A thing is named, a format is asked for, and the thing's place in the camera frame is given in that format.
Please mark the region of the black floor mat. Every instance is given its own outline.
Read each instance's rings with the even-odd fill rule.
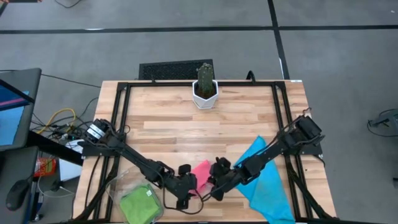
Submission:
[[[197,80],[197,69],[203,63],[209,63],[214,68],[212,59],[142,63],[139,65],[138,77],[140,80]]]

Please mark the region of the clear plastic bag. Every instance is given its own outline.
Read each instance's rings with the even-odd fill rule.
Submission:
[[[154,223],[163,215],[164,208],[155,190],[136,166],[115,177],[106,192],[113,200],[113,212],[124,223]]]

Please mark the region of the potted cactus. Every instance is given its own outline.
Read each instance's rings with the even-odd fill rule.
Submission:
[[[211,109],[218,98],[218,83],[213,80],[213,67],[204,63],[198,69],[198,80],[192,83],[193,102],[201,109]]]

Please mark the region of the yellow cable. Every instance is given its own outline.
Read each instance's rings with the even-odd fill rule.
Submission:
[[[51,124],[51,122],[52,122],[52,120],[54,120],[54,118],[59,114],[59,113],[62,113],[62,112],[64,112],[64,111],[71,111],[72,113],[73,113],[73,121],[70,123],[70,126],[73,124],[73,122],[76,120],[76,113],[75,113],[75,111],[73,110],[73,109],[71,109],[71,108],[64,108],[64,109],[61,109],[61,110],[58,110],[57,112],[55,112],[52,116],[51,116],[51,118],[50,118],[50,120],[47,122],[47,124],[40,130],[40,131],[37,131],[36,133],[37,134],[42,134],[43,133],[43,131],[45,131],[48,127],[49,127],[49,125]]]

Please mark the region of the cactus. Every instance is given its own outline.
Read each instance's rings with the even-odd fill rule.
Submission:
[[[198,93],[203,99],[209,99],[215,94],[213,85],[213,66],[207,63],[198,69]]]

